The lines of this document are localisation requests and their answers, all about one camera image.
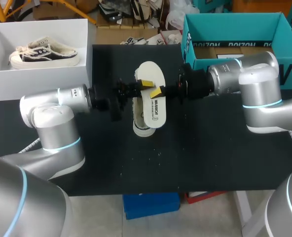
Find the shoe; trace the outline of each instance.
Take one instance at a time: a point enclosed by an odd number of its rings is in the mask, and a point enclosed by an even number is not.
[[[74,48],[44,37],[25,47],[16,47],[9,62],[16,69],[71,67],[78,64],[79,56]]]
[[[125,42],[121,42],[120,44],[146,44],[146,40],[144,38],[133,38],[129,37]]]
[[[152,88],[141,90],[143,101],[143,117],[148,127],[160,128],[166,122],[166,97],[151,98],[152,92],[166,86],[164,75],[160,67],[154,62],[143,62],[135,70],[136,80],[149,80],[155,85]]]
[[[140,137],[151,136],[156,129],[148,127],[144,122],[143,99],[133,98],[133,131]]]

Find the sneaker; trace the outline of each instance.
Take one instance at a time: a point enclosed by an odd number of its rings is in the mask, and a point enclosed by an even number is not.
[[[125,42],[121,42],[120,44],[146,44],[146,40],[144,38],[133,38],[129,37]]]
[[[78,64],[79,56],[74,48],[44,37],[17,47],[10,54],[9,62],[16,69],[70,67]]]

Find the black table surface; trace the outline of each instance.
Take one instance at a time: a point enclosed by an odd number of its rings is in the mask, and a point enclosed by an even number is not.
[[[174,83],[183,63],[178,45],[94,45],[93,57],[98,97],[114,78],[134,81],[144,61],[160,66],[166,84]],[[282,98],[292,98],[292,90],[283,90]],[[108,112],[76,115],[86,163],[52,182],[70,196],[264,190],[277,188],[292,172],[289,133],[249,132],[240,94],[166,104],[165,125],[148,138],[133,132],[131,100],[119,122],[111,122]],[[0,156],[36,138],[22,122],[19,101],[0,101]]]

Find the white floor tile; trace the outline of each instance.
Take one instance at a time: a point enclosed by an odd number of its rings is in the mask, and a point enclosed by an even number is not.
[[[70,199],[73,207],[70,237],[122,236],[122,195]]]

